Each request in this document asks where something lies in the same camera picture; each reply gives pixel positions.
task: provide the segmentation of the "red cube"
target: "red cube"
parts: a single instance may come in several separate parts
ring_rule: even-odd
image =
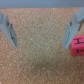
[[[84,54],[84,35],[74,36],[69,45],[69,50],[72,56]]]

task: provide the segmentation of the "speckled surface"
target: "speckled surface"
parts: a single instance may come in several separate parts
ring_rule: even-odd
[[[18,38],[14,48],[0,31],[0,84],[84,84],[84,55],[72,57],[62,45],[66,23],[78,9],[0,9]]]

